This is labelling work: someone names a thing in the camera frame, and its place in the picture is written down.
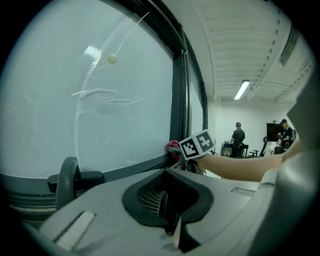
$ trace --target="pink object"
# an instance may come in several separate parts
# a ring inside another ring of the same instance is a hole
[[[172,140],[172,141],[168,142],[164,147],[165,147],[165,150],[166,150],[168,153],[171,153],[171,155],[174,157],[175,160],[177,160],[178,162],[180,161],[180,156],[178,156],[178,155],[176,155],[176,154],[173,154],[173,153],[169,150],[169,147],[179,147],[178,141]]]

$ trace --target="fluorescent light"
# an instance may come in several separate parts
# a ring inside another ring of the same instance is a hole
[[[240,99],[240,97],[242,96],[242,94],[244,94],[244,92],[247,89],[249,84],[250,84],[250,81],[248,81],[248,80],[242,81],[241,87],[240,87],[238,93],[236,94],[236,96],[234,97],[235,100]]]

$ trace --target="handle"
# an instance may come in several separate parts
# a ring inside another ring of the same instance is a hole
[[[56,210],[61,209],[76,198],[74,182],[80,179],[81,174],[78,159],[75,156],[67,157],[61,166],[56,187]]]

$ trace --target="desk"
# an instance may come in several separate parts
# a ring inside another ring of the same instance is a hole
[[[222,143],[221,156],[222,157],[225,156],[225,149],[232,149],[232,148],[233,148],[232,143]],[[248,154],[248,148],[249,148],[249,145],[243,144],[243,149],[245,150],[245,158],[247,157],[247,154]]]

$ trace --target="ceiling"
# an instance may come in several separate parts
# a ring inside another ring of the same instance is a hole
[[[287,62],[280,62],[292,24],[276,5],[263,0],[163,2],[184,28],[208,97],[232,101],[242,81],[250,80],[242,101],[295,102],[315,58],[299,34]]]

